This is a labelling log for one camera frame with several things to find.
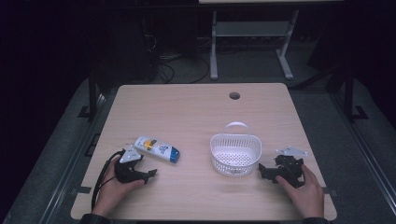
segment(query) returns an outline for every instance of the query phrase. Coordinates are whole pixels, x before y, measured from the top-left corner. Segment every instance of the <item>person's left hand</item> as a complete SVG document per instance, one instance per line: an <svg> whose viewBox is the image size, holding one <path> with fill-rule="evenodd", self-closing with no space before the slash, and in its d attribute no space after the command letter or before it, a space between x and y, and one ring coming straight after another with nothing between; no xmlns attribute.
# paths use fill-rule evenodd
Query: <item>person's left hand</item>
<svg viewBox="0 0 396 224"><path fill-rule="evenodd" d="M93 214L101 217L107 217L111 210L113 210L129 192L145 184L144 180L136 180L126 184L122 184L118 181L117 178L114 177L114 164L118 159L119 157L116 157L108 165L102 182L102 184L105 184L100 188L96 205L92 209Z"/></svg>

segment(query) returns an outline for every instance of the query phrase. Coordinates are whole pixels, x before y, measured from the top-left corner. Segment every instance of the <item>white plastic basket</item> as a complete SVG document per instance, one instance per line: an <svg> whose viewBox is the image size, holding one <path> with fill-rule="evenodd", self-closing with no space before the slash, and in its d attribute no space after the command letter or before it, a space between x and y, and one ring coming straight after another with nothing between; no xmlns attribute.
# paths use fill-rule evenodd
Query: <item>white plastic basket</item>
<svg viewBox="0 0 396 224"><path fill-rule="evenodd" d="M250 134L225 133L232 126L248 126L242 122L232 122L225 126L223 133L210 140L213 167L222 175L239 177L252 172L262 155L262 142Z"/></svg>

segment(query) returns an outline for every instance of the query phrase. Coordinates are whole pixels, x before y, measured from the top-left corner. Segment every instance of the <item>gray carpet floor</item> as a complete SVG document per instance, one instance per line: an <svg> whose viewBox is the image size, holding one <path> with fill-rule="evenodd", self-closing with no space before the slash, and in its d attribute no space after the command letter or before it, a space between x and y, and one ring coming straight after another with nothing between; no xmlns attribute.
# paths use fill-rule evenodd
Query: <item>gray carpet floor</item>
<svg viewBox="0 0 396 224"><path fill-rule="evenodd" d="M287 59L295 75L293 80L284 78L274 46L266 46L219 54L219 79L212 81L205 76L198 83L281 82L293 86L318 72L306 65L314 46L309 42L290 44ZM200 56L208 62L208 53ZM207 69L201 60L180 59L168 65L175 70L171 83L190 83ZM166 67L163 71L170 76ZM355 81L354 105L362 106L369 118L354 123L346 120L339 106L343 89L329 94L324 89L327 81L323 78L302 91L290 91L290 95L323 177L334 192L338 217L333 223L396 223L395 213L362 150L370 149L389 183L396 186L396 131L359 81ZM152 83L163 81L157 77ZM80 109L89 104L88 81L81 83L13 204L7 223L78 223L70 217L70 211L91 159L84 155L93 149L92 139L102 131L116 93L117 88L100 98L98 114L88 121L78 118Z"/></svg>

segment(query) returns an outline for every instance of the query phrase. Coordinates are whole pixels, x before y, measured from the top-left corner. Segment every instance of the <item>metal stand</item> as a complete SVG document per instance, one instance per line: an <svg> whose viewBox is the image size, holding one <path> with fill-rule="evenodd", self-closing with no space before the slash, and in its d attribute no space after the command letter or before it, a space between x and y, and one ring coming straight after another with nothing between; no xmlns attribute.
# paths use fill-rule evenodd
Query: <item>metal stand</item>
<svg viewBox="0 0 396 224"><path fill-rule="evenodd" d="M218 65L216 58L217 36L284 36L281 49L276 50L277 58L282 66L286 79L293 79L289 64L285 58L290 38L294 30L299 10L294 10L290 21L217 21L217 12L213 12L212 49L210 52L210 78L217 80Z"/></svg>

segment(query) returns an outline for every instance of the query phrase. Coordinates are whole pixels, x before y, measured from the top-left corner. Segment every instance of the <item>bottle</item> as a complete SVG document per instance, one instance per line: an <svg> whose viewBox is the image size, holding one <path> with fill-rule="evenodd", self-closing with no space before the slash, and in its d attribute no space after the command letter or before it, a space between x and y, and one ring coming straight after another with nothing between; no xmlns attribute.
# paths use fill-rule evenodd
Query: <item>bottle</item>
<svg viewBox="0 0 396 224"><path fill-rule="evenodd" d="M172 163L177 163L180 157L180 152L176 148L147 136L138 137L134 142L134 148Z"/></svg>

